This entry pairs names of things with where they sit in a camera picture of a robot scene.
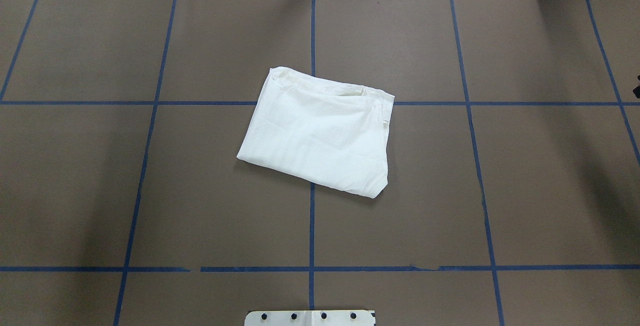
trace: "white towel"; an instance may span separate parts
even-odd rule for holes
[[[387,185],[394,96],[271,69],[238,159],[375,198]]]

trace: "white mounting plate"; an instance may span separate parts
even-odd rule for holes
[[[374,315],[370,310],[252,311],[246,315],[244,326],[375,326]]]

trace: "folded fabric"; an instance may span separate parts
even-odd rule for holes
[[[238,159],[375,198],[387,185],[394,96],[271,69]]]

